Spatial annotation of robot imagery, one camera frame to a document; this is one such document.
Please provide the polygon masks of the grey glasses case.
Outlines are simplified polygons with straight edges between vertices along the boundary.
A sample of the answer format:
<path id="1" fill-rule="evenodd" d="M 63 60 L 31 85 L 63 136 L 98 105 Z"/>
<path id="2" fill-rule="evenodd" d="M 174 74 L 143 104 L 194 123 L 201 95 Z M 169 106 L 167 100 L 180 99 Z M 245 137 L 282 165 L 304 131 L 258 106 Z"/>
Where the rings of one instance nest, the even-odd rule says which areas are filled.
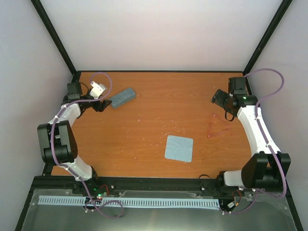
<path id="1" fill-rule="evenodd" d="M 123 104 L 133 100 L 135 97 L 136 97 L 136 93 L 134 89 L 127 88 L 110 98 L 110 100 L 112 101 L 111 106 L 114 109 L 116 109 L 122 106 Z"/>

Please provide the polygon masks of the red transparent sunglasses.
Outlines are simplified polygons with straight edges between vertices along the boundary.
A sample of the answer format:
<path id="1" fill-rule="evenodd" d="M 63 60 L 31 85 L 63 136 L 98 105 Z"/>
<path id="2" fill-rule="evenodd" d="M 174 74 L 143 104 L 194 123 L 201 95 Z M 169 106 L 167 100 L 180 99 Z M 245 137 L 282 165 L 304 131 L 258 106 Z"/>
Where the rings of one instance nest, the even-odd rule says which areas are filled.
<path id="1" fill-rule="evenodd" d="M 215 137 L 230 130 L 230 126 L 225 119 L 213 113 L 208 122 L 207 137 Z"/>

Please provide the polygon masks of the blue cleaning cloth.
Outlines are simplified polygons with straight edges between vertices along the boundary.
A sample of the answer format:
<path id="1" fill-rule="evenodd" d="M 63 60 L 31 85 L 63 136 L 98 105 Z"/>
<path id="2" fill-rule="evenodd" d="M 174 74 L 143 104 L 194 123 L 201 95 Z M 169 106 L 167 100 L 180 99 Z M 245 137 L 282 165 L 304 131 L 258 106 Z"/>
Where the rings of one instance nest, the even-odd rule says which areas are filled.
<path id="1" fill-rule="evenodd" d="M 165 158 L 190 163 L 193 155 L 193 139 L 172 136 L 167 137 Z"/>

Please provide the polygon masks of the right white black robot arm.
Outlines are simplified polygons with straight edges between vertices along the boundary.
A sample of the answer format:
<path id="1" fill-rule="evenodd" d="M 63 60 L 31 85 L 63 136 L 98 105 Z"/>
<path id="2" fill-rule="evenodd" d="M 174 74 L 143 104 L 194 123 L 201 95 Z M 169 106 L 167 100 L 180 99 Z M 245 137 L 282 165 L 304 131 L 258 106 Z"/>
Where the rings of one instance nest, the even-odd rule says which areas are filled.
<path id="1" fill-rule="evenodd" d="M 245 78 L 229 78 L 228 91 L 218 89 L 211 102 L 241 122 L 251 149 L 251 158 L 242 169 L 219 173 L 220 183 L 229 187 L 281 191 L 285 196 L 291 158 L 273 141 L 257 97 L 248 94 Z"/>

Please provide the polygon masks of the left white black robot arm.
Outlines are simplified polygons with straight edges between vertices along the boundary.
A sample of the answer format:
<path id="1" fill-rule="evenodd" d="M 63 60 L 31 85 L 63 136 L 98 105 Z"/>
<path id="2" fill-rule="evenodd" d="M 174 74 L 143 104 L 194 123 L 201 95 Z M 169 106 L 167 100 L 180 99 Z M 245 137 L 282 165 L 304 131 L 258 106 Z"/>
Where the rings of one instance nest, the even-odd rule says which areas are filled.
<path id="1" fill-rule="evenodd" d="M 93 194 L 99 190 L 100 181 L 94 168 L 78 155 L 72 125 L 88 108 L 103 112 L 112 101 L 103 98 L 103 84 L 92 81 L 90 85 L 83 95 L 80 82 L 67 84 L 60 111 L 48 123 L 39 125 L 37 133 L 43 162 L 65 169 L 76 181 L 84 181 L 83 188 Z"/>

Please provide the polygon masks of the black aluminium frame rail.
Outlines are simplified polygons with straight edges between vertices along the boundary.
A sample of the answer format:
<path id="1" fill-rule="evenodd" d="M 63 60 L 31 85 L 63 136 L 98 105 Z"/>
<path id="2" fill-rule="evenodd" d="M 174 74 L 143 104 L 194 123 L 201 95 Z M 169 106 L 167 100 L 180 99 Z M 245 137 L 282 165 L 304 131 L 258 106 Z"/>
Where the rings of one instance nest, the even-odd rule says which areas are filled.
<path id="1" fill-rule="evenodd" d="M 216 179 L 172 179 L 172 178 L 122 178 L 94 177 L 85 181 L 91 195 L 109 192 L 116 196 L 125 191 L 163 191 L 190 192 L 202 196 L 230 196 L 238 186 L 227 186 L 222 176 Z M 70 176 L 36 176 L 30 187 L 35 189 L 70 189 L 74 194 L 86 195 L 86 189 L 80 181 Z"/>

